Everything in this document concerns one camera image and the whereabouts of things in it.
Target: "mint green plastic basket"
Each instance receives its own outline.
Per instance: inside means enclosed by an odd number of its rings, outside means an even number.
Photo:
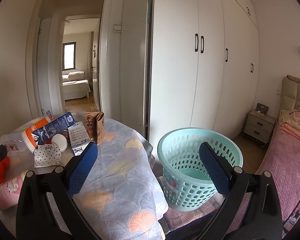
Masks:
[[[217,191],[199,158],[199,147],[208,142],[213,150],[234,166],[243,165],[240,149],[229,138],[201,128],[181,128],[167,133],[158,144],[163,166],[163,191],[174,209],[192,211]]]

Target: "folded kraft paper bag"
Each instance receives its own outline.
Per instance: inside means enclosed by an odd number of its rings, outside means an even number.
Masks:
[[[105,137],[105,114],[103,112],[91,112],[83,115],[87,132],[91,139],[97,138],[100,144]]]

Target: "cabinet handle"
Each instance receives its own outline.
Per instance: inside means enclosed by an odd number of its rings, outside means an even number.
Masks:
[[[204,52],[204,37],[201,36],[201,53]]]
[[[198,52],[199,50],[199,34],[195,34],[195,43],[194,43],[194,52]]]

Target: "orange-red object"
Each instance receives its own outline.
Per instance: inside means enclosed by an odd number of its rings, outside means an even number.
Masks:
[[[9,167],[10,164],[10,159],[9,157],[5,157],[1,162],[0,162],[0,184],[4,182],[4,176],[6,174],[6,171]]]

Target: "blue gripper pad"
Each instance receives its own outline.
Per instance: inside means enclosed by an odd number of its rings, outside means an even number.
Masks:
[[[98,147],[90,142],[81,155],[71,158],[66,165],[72,172],[67,176],[67,192],[70,198],[80,192],[90,170],[98,157]]]
[[[215,185],[217,191],[220,194],[228,197],[231,190],[230,177],[228,176],[222,165],[231,165],[225,158],[219,157],[211,148],[208,142],[204,142],[200,145],[199,157],[202,161],[202,164],[205,166],[206,171],[210,175],[210,178],[213,184]]]

